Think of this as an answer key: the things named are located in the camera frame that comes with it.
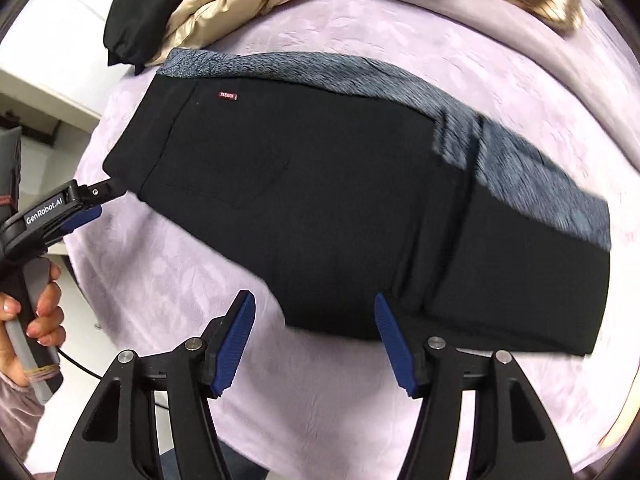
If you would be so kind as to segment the left hand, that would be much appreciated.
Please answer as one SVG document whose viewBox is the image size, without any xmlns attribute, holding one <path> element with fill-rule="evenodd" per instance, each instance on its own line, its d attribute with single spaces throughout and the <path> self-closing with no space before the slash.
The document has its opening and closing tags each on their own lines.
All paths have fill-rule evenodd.
<svg viewBox="0 0 640 480">
<path fill-rule="evenodd" d="M 46 402 L 62 386 L 61 270 L 37 259 L 1 281 L 1 373 Z"/>
</svg>

